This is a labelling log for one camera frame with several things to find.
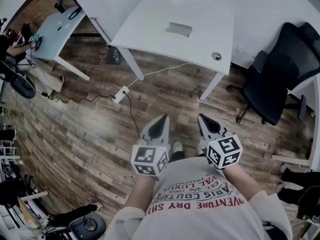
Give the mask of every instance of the black pants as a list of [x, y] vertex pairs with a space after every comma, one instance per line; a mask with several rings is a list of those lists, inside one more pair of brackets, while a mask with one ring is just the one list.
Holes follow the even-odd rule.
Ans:
[[177, 152], [174, 152], [171, 157], [170, 157], [170, 160], [168, 163], [172, 163], [172, 162], [175, 162], [175, 161], [178, 161], [178, 160], [182, 160], [182, 159], [185, 159], [185, 153], [183, 151], [177, 151]]
[[281, 189], [278, 193], [278, 197], [280, 200], [288, 204], [298, 205], [299, 199], [308, 190], [308, 188], [320, 186], [320, 172], [293, 172], [287, 168], [282, 174], [281, 179], [284, 182], [291, 182], [303, 187], [301, 190], [293, 190], [289, 188]]
[[49, 224], [52, 227], [67, 227], [69, 226], [70, 222], [96, 211], [97, 208], [98, 207], [95, 204], [89, 204], [87, 206], [79, 207], [78, 209], [69, 211], [67, 213], [52, 215], [49, 218]]

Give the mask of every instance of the sleeve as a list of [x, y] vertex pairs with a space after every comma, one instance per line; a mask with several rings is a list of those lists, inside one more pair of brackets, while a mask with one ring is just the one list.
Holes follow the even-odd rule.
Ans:
[[104, 240], [131, 240], [144, 217], [142, 209], [123, 208], [111, 221]]
[[288, 240], [293, 239], [288, 216], [277, 194], [267, 195], [265, 191], [260, 191], [248, 202], [262, 223], [277, 227], [286, 235]]

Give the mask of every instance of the white box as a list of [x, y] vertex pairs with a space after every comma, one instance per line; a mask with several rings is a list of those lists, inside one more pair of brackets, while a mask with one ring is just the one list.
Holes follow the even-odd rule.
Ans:
[[243, 148], [237, 135], [232, 135], [208, 143], [206, 157], [219, 169], [239, 162]]
[[169, 161], [166, 146], [134, 145], [131, 164], [139, 175], [159, 176]]

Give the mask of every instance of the foot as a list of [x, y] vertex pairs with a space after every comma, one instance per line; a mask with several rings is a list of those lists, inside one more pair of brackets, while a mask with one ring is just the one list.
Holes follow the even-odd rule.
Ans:
[[286, 169], [289, 169], [288, 165], [286, 163], [281, 164], [280, 166], [280, 172], [283, 174]]
[[62, 82], [62, 85], [64, 84], [64, 82], [65, 82], [65, 78], [64, 78], [64, 76], [63, 75], [60, 75], [59, 76], [59, 80]]
[[284, 188], [284, 184], [283, 183], [279, 183], [278, 186], [275, 189], [275, 192], [278, 194], [283, 188]]
[[182, 147], [182, 144], [181, 144], [180, 141], [176, 141], [173, 144], [173, 147], [172, 147], [172, 152], [173, 153], [178, 152], [178, 151], [183, 151], [183, 147]]
[[92, 203], [92, 205], [96, 206], [97, 210], [102, 207], [102, 203], [101, 202], [94, 202], [94, 203]]

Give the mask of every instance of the person's arm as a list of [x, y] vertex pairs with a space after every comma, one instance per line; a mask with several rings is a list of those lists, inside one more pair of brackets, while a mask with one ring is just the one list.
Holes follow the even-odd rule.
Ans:
[[37, 42], [32, 42], [30, 44], [27, 44], [23, 47], [17, 47], [17, 48], [14, 48], [12, 47], [11, 45], [8, 47], [8, 49], [6, 50], [6, 53], [11, 55], [12, 57], [15, 57], [19, 54], [22, 54], [24, 53], [25, 51], [29, 50], [29, 49], [33, 49], [35, 48], [37, 45]]
[[260, 218], [266, 234], [271, 239], [292, 239], [290, 222], [277, 194], [267, 195], [239, 164], [226, 167], [223, 174], [248, 200], [249, 205]]
[[262, 191], [262, 187], [238, 163], [226, 167], [223, 174], [248, 201]]
[[132, 239], [145, 217], [152, 198], [156, 180], [150, 176], [139, 175], [133, 190], [121, 209], [110, 223], [104, 240]]
[[153, 198], [155, 183], [156, 180], [153, 177], [139, 175], [124, 207], [134, 207], [147, 211]]

